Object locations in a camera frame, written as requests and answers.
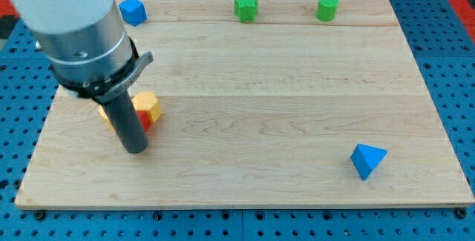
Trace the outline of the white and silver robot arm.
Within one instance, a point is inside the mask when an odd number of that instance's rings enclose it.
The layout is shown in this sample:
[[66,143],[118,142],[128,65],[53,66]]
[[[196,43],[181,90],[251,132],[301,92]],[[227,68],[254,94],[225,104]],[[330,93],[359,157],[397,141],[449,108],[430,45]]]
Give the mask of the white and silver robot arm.
[[128,88],[154,58],[138,54],[115,0],[11,1],[59,84],[102,106],[127,152],[144,151],[148,137]]

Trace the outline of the black clamp ring with lever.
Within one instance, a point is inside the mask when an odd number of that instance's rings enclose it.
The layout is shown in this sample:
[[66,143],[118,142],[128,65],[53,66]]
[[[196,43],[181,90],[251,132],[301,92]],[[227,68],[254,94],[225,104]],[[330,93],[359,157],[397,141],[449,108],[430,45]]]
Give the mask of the black clamp ring with lever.
[[131,55],[117,70],[110,68],[110,63],[117,63],[120,58],[111,57],[111,52],[82,65],[80,62],[72,62],[69,66],[53,62],[53,75],[64,88],[73,91],[77,97],[93,99],[100,104],[109,103],[127,93],[127,89],[137,81],[145,67],[154,61],[151,52],[139,56],[130,38],[128,43],[126,48],[130,49]]

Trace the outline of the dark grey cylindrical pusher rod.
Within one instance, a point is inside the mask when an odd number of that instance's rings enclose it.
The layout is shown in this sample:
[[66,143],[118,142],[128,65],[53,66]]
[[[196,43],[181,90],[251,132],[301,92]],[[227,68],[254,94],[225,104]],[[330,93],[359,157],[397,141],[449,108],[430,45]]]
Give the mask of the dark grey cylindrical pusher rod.
[[148,137],[128,91],[102,105],[102,108],[127,152],[141,153],[148,147]]

